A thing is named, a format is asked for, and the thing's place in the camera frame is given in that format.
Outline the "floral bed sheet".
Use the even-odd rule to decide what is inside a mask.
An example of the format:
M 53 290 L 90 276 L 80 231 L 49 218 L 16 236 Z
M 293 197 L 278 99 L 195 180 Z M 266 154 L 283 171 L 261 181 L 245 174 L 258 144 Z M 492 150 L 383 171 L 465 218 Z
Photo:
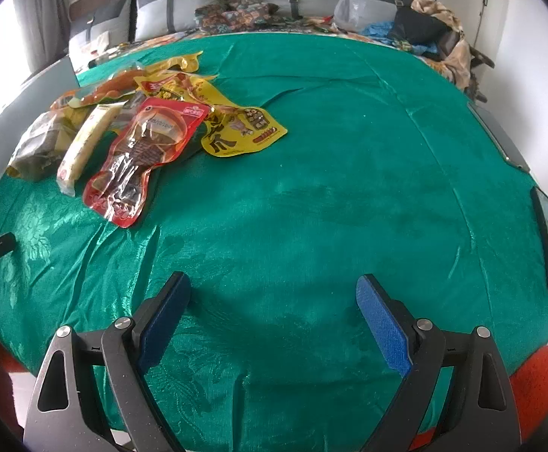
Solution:
M 377 44 L 384 45 L 363 37 L 360 35 L 360 32 L 349 32 L 340 30 L 336 27 L 336 24 L 333 23 L 332 17 L 309 17 L 303 18 L 302 20 L 290 21 L 287 18 L 280 17 L 279 20 L 271 23 L 269 27 L 265 29 L 254 30 L 250 32 L 237 32 L 231 34 L 218 34 L 210 35 L 202 32 L 201 30 L 192 30 L 192 31 L 182 31 L 166 34 L 165 36 L 154 37 L 150 39 L 140 40 L 134 43 L 124 43 L 117 46 L 111 46 L 106 48 L 105 51 L 99 52 L 97 55 L 93 55 L 92 58 L 88 59 L 88 62 L 83 66 L 83 69 L 93 69 L 95 66 L 109 62 L 112 59 L 115 59 L 120 56 L 125 56 L 132 54 L 134 52 L 139 52 L 145 49 L 154 49 L 163 45 L 173 44 L 181 42 L 184 40 L 195 40 L 206 37 L 213 36 L 224 36 L 224 35 L 243 35 L 243 34 L 303 34 L 303 35 L 319 35 L 319 36 L 330 36 L 330 37 L 340 37 L 350 40 L 355 40 L 358 42 L 364 42 L 368 44 Z M 434 60 L 439 60 L 439 55 L 424 55 L 425 57 L 432 58 Z

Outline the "grey tablet device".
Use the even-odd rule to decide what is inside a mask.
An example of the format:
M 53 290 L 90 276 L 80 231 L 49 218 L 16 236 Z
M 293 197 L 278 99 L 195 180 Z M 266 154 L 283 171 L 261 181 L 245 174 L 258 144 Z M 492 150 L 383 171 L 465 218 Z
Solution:
M 473 102 L 468 102 L 467 106 L 479 125 L 485 130 L 489 139 L 495 144 L 495 148 L 501 154 L 502 159 L 517 170 L 529 173 L 530 168 L 525 158 L 495 117 L 487 109 Z

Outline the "gold nut snack bag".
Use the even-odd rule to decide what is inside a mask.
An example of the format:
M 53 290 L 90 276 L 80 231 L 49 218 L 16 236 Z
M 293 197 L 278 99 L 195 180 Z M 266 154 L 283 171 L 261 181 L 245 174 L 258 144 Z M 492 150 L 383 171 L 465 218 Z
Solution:
M 69 106 L 43 112 L 21 135 L 6 175 L 38 182 L 54 174 L 89 114 Z

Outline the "clear plastic bag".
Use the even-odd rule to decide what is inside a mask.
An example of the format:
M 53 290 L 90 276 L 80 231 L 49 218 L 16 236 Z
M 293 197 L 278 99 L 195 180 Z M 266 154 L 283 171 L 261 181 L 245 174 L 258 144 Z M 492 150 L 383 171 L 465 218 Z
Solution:
M 366 27 L 363 13 L 369 0 L 338 0 L 333 21 L 340 30 L 360 32 Z

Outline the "red fish snack packet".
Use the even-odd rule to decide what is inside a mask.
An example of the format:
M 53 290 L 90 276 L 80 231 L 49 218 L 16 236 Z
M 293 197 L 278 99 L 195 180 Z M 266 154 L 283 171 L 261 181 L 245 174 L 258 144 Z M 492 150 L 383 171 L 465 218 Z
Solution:
M 210 112 L 204 104 L 145 99 L 86 184 L 83 203 L 119 228 L 130 228 L 145 207 L 151 172 L 177 160 Z

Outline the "green satin tablecloth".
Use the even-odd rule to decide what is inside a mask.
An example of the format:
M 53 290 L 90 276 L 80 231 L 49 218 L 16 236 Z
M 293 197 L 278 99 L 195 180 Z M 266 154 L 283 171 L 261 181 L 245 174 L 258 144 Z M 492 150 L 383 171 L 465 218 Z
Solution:
M 361 275 L 439 328 L 489 328 L 508 370 L 548 342 L 533 178 L 454 85 L 405 52 L 268 33 L 160 46 L 79 81 L 187 53 L 285 136 L 157 169 L 128 229 L 54 180 L 4 177 L 0 234 L 18 248 L 0 260 L 0 341 L 28 370 L 60 325 L 103 328 L 180 270 L 190 304 L 146 380 L 181 444 L 355 451 L 400 384 L 357 307 Z

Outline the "cream yellow snack bar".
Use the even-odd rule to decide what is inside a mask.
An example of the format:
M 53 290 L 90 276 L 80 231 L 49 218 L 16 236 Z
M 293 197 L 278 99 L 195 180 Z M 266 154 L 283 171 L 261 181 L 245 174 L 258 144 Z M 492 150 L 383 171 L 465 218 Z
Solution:
M 75 184 L 82 176 L 91 154 L 102 135 L 119 114 L 124 103 L 100 104 L 90 112 L 69 146 L 56 172 L 56 183 L 60 191 L 75 196 Z

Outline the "clear label snack packet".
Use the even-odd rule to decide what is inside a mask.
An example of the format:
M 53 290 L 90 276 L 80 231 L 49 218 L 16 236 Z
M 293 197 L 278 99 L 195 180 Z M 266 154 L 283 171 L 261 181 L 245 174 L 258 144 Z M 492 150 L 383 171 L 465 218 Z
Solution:
M 146 98 L 148 98 L 148 96 L 142 91 L 137 91 L 133 94 L 130 99 L 125 102 L 115 119 L 111 122 L 110 130 L 116 134 L 121 134 L 138 113 L 138 110 L 141 108 L 141 105 L 145 102 Z

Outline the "patterned folded blanket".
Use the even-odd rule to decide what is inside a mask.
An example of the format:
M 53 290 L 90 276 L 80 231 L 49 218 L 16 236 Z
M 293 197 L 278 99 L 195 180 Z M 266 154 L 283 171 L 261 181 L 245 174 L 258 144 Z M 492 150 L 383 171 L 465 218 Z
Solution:
M 210 35 L 250 32 L 269 27 L 278 9 L 263 0 L 218 0 L 198 7 L 194 21 Z

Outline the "blue plastic bag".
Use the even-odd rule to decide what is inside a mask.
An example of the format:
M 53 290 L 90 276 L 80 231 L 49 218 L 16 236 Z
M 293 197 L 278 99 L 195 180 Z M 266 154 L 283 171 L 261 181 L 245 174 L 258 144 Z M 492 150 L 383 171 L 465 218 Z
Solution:
M 361 30 L 360 35 L 378 43 L 388 45 L 417 56 L 438 55 L 438 48 L 434 43 L 428 45 L 410 44 L 406 40 L 390 37 L 389 33 L 392 28 L 393 22 L 391 20 L 382 21 L 381 23 L 370 23 L 367 27 Z

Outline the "dark wooden chair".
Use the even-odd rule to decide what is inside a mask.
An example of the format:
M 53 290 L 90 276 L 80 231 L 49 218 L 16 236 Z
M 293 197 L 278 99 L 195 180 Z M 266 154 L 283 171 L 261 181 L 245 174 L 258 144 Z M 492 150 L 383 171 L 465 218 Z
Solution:
M 440 57 L 438 72 L 471 101 L 483 104 L 489 101 L 481 90 L 481 79 L 483 71 L 494 69 L 495 63 L 455 31 L 445 34 L 437 42 L 437 48 Z

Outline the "grey curtain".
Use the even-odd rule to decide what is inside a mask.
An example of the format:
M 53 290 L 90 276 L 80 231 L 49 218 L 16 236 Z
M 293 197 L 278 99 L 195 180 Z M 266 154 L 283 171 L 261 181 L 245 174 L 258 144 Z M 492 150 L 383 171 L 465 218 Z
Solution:
M 14 0 L 32 76 L 61 59 L 70 38 L 69 0 Z

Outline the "grey white pillow leftmost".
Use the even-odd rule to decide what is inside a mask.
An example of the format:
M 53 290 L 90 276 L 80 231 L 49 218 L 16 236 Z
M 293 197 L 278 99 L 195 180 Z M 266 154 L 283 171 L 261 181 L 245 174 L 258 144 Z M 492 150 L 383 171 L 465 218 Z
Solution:
M 132 0 L 112 0 L 73 20 L 70 27 L 68 51 L 71 58 L 82 54 L 84 48 L 100 35 L 108 34 L 110 46 L 129 40 Z

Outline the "yellow foil snack packet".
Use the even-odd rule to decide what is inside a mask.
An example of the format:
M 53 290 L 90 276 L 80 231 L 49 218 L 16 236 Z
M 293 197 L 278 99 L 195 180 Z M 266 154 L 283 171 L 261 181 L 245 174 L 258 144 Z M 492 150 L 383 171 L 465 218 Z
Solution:
M 181 72 L 197 72 L 199 69 L 198 58 L 202 55 L 201 51 L 191 54 L 172 56 L 159 62 L 150 64 L 145 71 L 152 75 L 153 73 L 166 72 L 166 70 L 179 69 Z

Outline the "black bag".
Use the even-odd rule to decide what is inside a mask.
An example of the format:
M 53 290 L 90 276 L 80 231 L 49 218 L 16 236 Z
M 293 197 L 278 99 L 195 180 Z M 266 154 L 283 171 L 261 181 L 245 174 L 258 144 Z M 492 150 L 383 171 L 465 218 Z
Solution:
M 436 43 L 451 30 L 438 18 L 419 13 L 409 7 L 399 7 L 388 37 L 412 45 L 429 45 Z

